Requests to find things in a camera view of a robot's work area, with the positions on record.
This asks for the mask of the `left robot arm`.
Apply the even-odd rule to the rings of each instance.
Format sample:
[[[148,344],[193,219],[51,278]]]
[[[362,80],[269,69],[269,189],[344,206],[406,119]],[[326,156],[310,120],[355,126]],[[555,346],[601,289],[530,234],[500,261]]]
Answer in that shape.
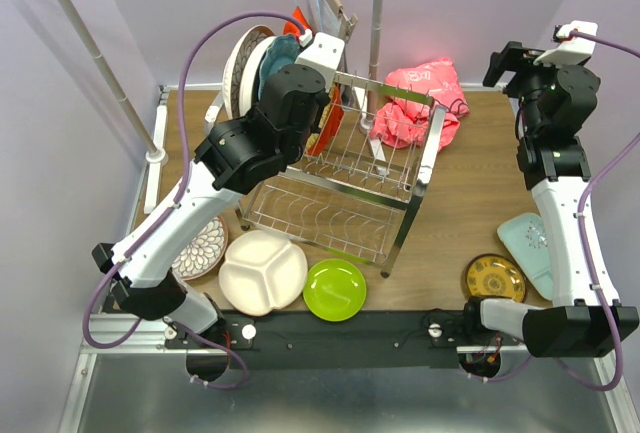
[[[318,69],[286,65],[268,77],[248,113],[211,129],[171,192],[111,248],[111,293],[121,310],[143,320],[167,317],[187,327],[201,348],[220,340],[217,305],[180,279],[172,264],[223,210],[301,159],[329,90]]]

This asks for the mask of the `pale blue square plate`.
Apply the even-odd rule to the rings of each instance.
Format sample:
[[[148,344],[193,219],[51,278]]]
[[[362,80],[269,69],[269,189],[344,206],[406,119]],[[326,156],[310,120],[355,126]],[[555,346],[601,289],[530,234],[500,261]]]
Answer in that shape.
[[[536,213],[521,214],[502,223],[497,235],[537,292],[551,301],[553,275],[541,217]]]

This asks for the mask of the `teal scalloped plate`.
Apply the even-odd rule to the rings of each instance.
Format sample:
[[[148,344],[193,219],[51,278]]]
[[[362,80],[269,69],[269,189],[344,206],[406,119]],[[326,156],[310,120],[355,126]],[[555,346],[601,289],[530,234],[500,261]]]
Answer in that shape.
[[[259,65],[258,98],[262,97],[267,79],[284,66],[294,64],[301,51],[298,38],[292,33],[279,35],[274,39]]]

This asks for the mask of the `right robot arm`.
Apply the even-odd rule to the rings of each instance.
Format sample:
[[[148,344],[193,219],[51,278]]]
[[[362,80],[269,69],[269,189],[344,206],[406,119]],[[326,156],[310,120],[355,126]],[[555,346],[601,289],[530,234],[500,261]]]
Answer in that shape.
[[[608,275],[590,212],[591,171],[578,132],[597,106],[600,80],[586,66],[591,55],[510,41],[490,57],[485,86],[513,75],[503,92],[518,105],[516,158],[547,234],[553,294],[549,308],[471,297],[459,323],[471,344],[499,332],[537,358],[597,358],[639,326],[637,309],[622,305]]]

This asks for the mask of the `grey swirl ceramic plate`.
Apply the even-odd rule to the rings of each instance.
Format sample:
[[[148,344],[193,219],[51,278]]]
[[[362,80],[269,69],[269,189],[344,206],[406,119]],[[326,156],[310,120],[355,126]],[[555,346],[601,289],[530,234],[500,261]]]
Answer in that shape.
[[[261,40],[251,51],[244,66],[239,87],[239,98],[236,118],[244,116],[253,105],[259,87],[259,70],[267,49],[275,41],[275,36]]]

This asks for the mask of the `woven bamboo plate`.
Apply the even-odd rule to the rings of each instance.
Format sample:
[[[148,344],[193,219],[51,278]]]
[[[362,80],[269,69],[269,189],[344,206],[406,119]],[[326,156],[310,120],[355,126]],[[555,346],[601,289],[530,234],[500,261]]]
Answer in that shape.
[[[319,128],[319,133],[312,133],[306,142],[305,153],[307,155],[319,155],[328,145],[332,131],[332,117],[335,104],[330,103],[323,111]]]

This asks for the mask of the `yellow black patterned plate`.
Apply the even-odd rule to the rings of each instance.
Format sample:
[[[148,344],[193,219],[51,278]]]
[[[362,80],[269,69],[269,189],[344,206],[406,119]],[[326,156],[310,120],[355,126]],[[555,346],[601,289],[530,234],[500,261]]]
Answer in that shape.
[[[462,276],[468,297],[498,297],[523,303],[526,296],[524,274],[509,259],[497,254],[473,258]]]

